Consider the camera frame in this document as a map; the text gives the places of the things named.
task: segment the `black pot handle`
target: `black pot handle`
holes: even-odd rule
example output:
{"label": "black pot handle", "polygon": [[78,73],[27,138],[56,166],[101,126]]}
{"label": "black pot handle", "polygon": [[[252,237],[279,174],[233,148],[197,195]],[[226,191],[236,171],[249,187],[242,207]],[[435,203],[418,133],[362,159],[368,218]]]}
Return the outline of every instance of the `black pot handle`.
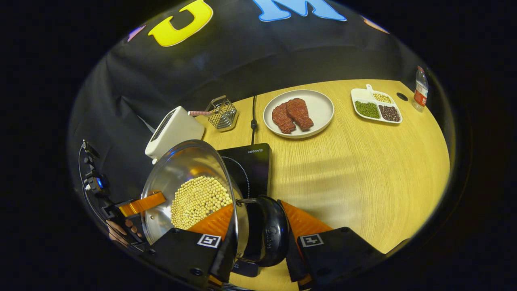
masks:
{"label": "black pot handle", "polygon": [[256,203],[264,216],[262,251],[259,260],[247,260],[259,267],[271,267],[284,260],[289,241],[289,222],[282,206],[270,197],[240,199],[238,204]]}

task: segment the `black induction cooktop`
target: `black induction cooktop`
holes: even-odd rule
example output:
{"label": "black induction cooktop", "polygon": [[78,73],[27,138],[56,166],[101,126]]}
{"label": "black induction cooktop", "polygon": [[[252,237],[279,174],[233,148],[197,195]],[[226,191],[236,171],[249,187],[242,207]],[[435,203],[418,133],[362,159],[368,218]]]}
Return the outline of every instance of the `black induction cooktop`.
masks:
{"label": "black induction cooktop", "polygon": [[[258,195],[269,196],[271,182],[271,148],[267,143],[246,145],[217,151],[221,155],[228,173],[240,189],[243,198]],[[261,254],[263,216],[255,204],[246,204],[249,218],[249,238],[243,257],[257,260]],[[248,277],[255,277],[259,268],[255,264],[237,261],[232,270]]]}

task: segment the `cooking pot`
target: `cooking pot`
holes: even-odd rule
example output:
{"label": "cooking pot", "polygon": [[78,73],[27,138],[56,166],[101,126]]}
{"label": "cooking pot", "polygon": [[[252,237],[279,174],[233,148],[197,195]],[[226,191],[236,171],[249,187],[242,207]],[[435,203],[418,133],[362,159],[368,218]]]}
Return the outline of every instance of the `cooking pot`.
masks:
{"label": "cooking pot", "polygon": [[[166,152],[156,163],[145,183],[142,199],[155,191],[161,191],[166,201],[141,213],[143,232],[149,244],[155,243],[175,226],[171,222],[170,205],[181,185],[200,176],[217,179],[233,201],[232,222],[226,236],[237,241],[234,262],[250,261],[260,267],[280,263],[287,253],[289,223],[283,208],[270,197],[242,199],[241,192],[228,174],[219,153],[201,140],[187,140]],[[263,229],[249,229],[247,203],[258,204],[264,219]],[[262,251],[258,260],[243,257],[250,231],[262,231]]]}

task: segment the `steak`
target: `steak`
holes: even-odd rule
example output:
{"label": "steak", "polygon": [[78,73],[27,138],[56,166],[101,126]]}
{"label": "steak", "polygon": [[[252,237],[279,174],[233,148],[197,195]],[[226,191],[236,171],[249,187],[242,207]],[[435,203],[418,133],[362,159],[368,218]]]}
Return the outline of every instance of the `steak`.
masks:
{"label": "steak", "polygon": [[309,118],[309,111],[305,101],[300,98],[294,98],[287,102],[287,115],[292,118],[301,130],[307,131],[314,125],[312,119]]}
{"label": "steak", "polygon": [[273,122],[278,125],[280,130],[285,134],[290,134],[296,129],[293,120],[287,115],[287,102],[276,106],[272,113]]}

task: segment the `wire basket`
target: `wire basket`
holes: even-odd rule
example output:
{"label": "wire basket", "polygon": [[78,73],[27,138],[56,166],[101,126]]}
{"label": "wire basket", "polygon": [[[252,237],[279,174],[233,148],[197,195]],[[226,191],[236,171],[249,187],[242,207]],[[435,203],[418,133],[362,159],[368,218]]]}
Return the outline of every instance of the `wire basket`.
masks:
{"label": "wire basket", "polygon": [[239,112],[235,106],[228,100],[226,95],[215,98],[205,111],[211,112],[206,117],[210,123],[220,132],[230,130],[235,127]]}

